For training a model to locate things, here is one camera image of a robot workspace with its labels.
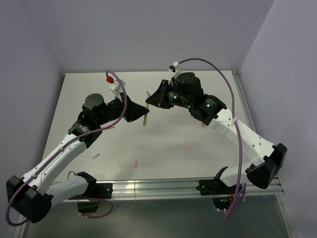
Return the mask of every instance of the white wall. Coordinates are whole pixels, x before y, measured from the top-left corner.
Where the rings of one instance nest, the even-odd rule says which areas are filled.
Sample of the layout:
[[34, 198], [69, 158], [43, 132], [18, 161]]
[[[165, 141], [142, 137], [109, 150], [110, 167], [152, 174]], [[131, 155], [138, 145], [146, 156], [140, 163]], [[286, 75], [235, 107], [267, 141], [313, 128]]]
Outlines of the white wall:
[[62, 78], [18, 0], [0, 1], [0, 35], [0, 236], [6, 238], [13, 229], [4, 219], [5, 183], [40, 161]]
[[189, 57], [239, 69], [273, 2], [20, 1], [64, 72], [166, 70]]
[[260, 134], [288, 147], [279, 176], [301, 237], [317, 234], [317, 1], [275, 0], [241, 68]]

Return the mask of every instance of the pink object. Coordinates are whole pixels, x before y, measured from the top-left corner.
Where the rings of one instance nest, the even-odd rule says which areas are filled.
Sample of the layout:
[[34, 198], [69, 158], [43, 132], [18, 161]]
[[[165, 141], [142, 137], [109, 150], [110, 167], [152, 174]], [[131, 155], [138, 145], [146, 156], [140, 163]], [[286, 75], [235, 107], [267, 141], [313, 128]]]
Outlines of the pink object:
[[138, 167], [138, 160], [135, 160], [135, 162], [134, 162], [134, 167], [135, 167], [135, 168]]
[[100, 156], [100, 154], [97, 153], [97, 154], [95, 154], [92, 158], [93, 158], [93, 160], [94, 160], [95, 158], [98, 158], [99, 156]]
[[188, 145], [185, 145], [185, 148], [186, 148], [186, 150], [187, 150], [188, 152], [190, 152], [190, 151], [191, 151], [191, 149], [189, 148], [189, 146], [188, 146]]

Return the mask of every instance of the red marking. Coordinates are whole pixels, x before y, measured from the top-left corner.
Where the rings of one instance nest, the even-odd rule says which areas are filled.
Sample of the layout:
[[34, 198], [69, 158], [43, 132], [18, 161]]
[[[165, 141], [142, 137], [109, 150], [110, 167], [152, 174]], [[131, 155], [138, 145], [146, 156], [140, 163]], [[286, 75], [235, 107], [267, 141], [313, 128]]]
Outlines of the red marking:
[[134, 166], [133, 167], [135, 167], [135, 168], [137, 168], [138, 167], [138, 160], [135, 160], [135, 162], [134, 162]]
[[190, 152], [190, 151], [191, 151], [191, 149], [189, 148], [189, 146], [188, 146], [188, 145], [185, 145], [185, 147], [186, 147], [186, 150], [187, 150], [188, 152]]
[[114, 79], [109, 76], [109, 77], [107, 77], [106, 81], [107, 81], [108, 83], [113, 83], [113, 82], [114, 82]]

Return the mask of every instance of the white cable clip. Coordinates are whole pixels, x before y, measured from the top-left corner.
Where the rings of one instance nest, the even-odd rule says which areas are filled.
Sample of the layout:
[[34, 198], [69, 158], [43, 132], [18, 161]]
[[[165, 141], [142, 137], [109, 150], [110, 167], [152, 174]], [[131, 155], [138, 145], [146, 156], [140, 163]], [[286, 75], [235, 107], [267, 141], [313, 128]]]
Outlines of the white cable clip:
[[172, 78], [177, 78], [178, 75], [182, 74], [183, 71], [182, 69], [180, 68], [180, 65], [177, 61], [175, 61], [173, 63], [173, 65], [171, 65], [169, 68], [168, 68], [168, 71], [171, 73], [172, 75]]
[[112, 91], [112, 93], [115, 95], [116, 98], [118, 98], [121, 102], [123, 102], [121, 98], [121, 93], [123, 92], [123, 89], [118, 81], [114, 81], [110, 86], [109, 89]]
[[237, 120], [238, 120], [237, 117], [234, 117], [229, 127], [231, 127]]

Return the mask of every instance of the red cap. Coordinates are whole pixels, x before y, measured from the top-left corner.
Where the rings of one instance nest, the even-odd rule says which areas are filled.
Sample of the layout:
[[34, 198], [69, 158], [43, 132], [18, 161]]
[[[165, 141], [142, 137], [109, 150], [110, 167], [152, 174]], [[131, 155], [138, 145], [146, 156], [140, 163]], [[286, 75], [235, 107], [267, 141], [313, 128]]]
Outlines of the red cap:
[[112, 77], [110, 77], [110, 76], [107, 77], [106, 80], [107, 80], [108, 83], [113, 83], [114, 82], [114, 79]]

